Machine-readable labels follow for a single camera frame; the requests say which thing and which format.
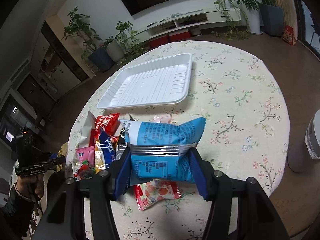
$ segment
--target gray plant pot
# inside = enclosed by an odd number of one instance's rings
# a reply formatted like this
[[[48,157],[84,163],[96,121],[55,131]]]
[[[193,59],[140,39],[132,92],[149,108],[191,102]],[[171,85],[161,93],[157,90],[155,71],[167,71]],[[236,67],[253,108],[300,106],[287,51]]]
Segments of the gray plant pot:
[[[109,70],[115,64],[104,47],[96,49],[88,59],[91,60],[101,72]]]
[[[118,62],[124,58],[123,50],[116,41],[107,45],[107,52],[114,62]]]
[[[281,37],[284,30],[283,9],[277,6],[259,3],[264,31],[270,36]]]

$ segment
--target round table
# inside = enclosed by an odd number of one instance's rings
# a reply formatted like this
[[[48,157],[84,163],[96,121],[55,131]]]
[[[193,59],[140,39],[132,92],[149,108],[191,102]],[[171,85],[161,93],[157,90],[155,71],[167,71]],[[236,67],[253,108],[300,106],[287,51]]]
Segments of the round table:
[[[98,110],[97,103],[117,74],[145,61],[192,53],[193,65],[188,96],[166,106]],[[204,160],[231,178],[255,177],[267,195],[279,185],[289,140],[290,122],[281,90],[264,63],[243,50],[214,42],[181,41],[160,46],[133,60],[92,95],[73,125],[68,142],[67,175],[81,136],[81,127],[91,111],[95,116],[119,112],[121,118],[149,121],[170,114],[175,124],[203,116],[204,133],[197,146]],[[121,239],[198,239],[210,210],[194,184],[178,182],[180,199],[157,202],[139,211],[135,196],[128,192],[112,211]],[[85,200],[87,237],[93,239],[89,200]],[[233,200],[229,231],[236,229],[237,199]]]

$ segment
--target metal bolt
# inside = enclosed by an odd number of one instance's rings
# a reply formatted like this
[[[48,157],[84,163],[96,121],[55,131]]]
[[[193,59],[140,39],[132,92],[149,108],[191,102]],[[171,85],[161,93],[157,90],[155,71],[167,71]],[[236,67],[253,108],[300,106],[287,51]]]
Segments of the metal bolt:
[[[66,179],[66,183],[67,183],[68,185],[72,184],[74,181],[75,181],[75,180],[74,180],[73,178],[67,178],[67,179]]]
[[[214,171],[213,174],[216,176],[216,177],[221,177],[222,176],[222,171]]]
[[[103,170],[103,171],[100,171],[100,172],[99,172],[99,175],[100,175],[101,177],[105,177],[105,176],[107,176],[108,174],[109,174],[109,172],[106,171],[106,170]]]
[[[248,178],[248,181],[251,183],[251,184],[255,184],[257,182],[257,180],[253,177],[250,177]]]

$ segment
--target person's arm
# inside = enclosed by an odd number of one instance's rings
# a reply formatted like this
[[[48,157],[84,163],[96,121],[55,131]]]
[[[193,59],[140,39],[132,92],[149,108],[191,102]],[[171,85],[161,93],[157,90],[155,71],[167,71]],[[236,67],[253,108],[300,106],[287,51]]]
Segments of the person's arm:
[[[35,193],[41,198],[44,195],[43,175],[38,177],[18,177],[17,183],[11,188],[10,196],[1,212],[12,231],[19,237],[26,236],[34,202],[28,191],[28,184],[36,183]]]

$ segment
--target blue snack bag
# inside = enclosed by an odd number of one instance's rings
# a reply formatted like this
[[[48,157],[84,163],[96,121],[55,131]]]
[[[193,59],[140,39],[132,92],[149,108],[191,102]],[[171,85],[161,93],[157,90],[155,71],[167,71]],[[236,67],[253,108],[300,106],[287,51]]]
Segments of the blue snack bag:
[[[152,179],[194,183],[185,153],[196,146],[206,119],[199,117],[179,126],[167,123],[120,120],[130,141],[130,185]]]
[[[94,151],[96,173],[109,168],[110,164],[115,160],[115,158],[116,153],[113,148],[110,136],[100,128],[100,135],[95,143]]]

